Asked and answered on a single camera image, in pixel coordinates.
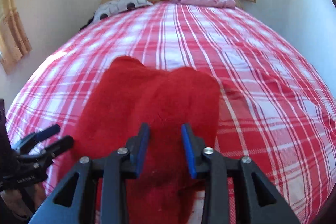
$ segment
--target white patterned pillow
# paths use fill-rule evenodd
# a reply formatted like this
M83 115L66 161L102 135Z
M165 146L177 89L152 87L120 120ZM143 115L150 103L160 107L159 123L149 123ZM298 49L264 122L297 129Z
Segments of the white patterned pillow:
M121 12L153 5L147 0L111 0L99 6L94 14L93 23Z

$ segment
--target plaid bedsheet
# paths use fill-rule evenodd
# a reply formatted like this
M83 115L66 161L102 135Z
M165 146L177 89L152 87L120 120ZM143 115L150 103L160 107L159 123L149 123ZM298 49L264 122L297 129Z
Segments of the plaid bedsheet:
M70 133L121 55L157 69L190 66L213 75L222 94L214 147L228 157L252 157L300 221L313 219L336 182L335 100L288 42L240 9L160 3L90 25L49 56L17 95L7 114L11 142L54 123L62 128L54 138ZM48 171L47 193L61 160ZM202 199L200 193L190 223L200 223Z

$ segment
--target red towel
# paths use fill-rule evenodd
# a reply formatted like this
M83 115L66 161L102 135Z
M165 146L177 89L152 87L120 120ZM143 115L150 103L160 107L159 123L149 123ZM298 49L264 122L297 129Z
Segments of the red towel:
M143 173L127 181L130 224L186 223L197 190L190 178L181 125L213 146L218 125L220 89L209 75L179 68L146 68L131 57L115 59L90 96L72 136L69 168L81 156L105 157L137 135L142 122L151 136Z

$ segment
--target blue gripper pad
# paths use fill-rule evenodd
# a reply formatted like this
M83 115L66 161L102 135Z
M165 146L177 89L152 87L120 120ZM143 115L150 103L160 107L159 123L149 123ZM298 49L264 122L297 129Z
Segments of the blue gripper pad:
M140 139L140 147L139 147L139 151L136 155L136 159L131 159L132 162L134 162L134 160L136 160L136 175L137 177L140 176L142 169L143 169L143 163L145 161L145 157L146 157L146 151L147 151L147 147L148 147L148 142L149 142L149 135L150 135L150 130L149 130L149 126L146 123L143 123L141 125L140 128L140 132L138 137L141 138Z
M187 159L189 173L191 175L191 178L196 179L195 155L190 142L191 136L189 135L186 124L182 125L181 130L182 130L182 140L185 151L185 157Z
M59 133L61 131L61 127L58 124L55 124L41 132L36 133L34 140L36 142L42 142L48 138L50 138L51 136L56 135L57 133Z

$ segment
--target bed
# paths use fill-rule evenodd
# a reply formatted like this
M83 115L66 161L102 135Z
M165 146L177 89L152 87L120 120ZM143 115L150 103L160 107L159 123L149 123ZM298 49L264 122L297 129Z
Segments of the bed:
M190 66L220 84L215 149L252 157L301 223L310 223L336 182L336 103L317 71L238 0L234 10L149 1L155 4L89 25L43 62L7 113L11 142L55 123L62 131L54 138L73 131L118 56L156 69ZM48 170L47 194L61 161ZM200 223L202 199L189 223Z

